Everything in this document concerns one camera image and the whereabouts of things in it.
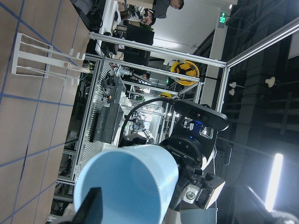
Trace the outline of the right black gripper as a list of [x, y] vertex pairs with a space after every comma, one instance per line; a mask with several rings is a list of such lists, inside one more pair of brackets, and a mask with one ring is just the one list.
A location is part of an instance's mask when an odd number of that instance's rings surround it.
[[218, 199], [225, 180], [203, 171], [215, 156], [215, 138], [202, 134], [172, 135], [158, 145], [147, 144], [133, 133], [120, 138], [119, 147], [135, 156], [153, 172], [161, 174], [158, 187], [166, 193], [166, 205], [180, 209], [181, 203], [208, 209]]

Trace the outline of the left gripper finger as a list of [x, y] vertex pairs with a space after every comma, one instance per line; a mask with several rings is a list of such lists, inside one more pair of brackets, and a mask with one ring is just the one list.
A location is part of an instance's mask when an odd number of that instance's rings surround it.
[[100, 224], [103, 219], [103, 200], [101, 187], [91, 188], [84, 198], [73, 224]]

